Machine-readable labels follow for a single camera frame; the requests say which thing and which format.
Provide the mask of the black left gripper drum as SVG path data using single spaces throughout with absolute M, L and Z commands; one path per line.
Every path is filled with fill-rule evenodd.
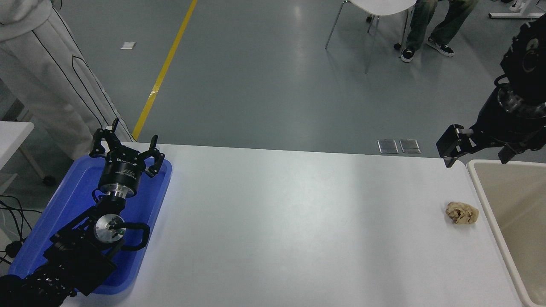
M 98 183 L 101 191 L 108 191 L 114 185 L 127 187 L 130 191 L 139 188 L 142 173 L 146 169 L 145 160 L 150 155 L 129 147 L 111 147 L 105 156 L 104 170 Z

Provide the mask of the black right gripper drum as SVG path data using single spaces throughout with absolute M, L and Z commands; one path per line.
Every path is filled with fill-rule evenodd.
M 485 147 L 545 145 L 545 101 L 523 99 L 512 87 L 496 87 L 471 126 L 472 142 Z

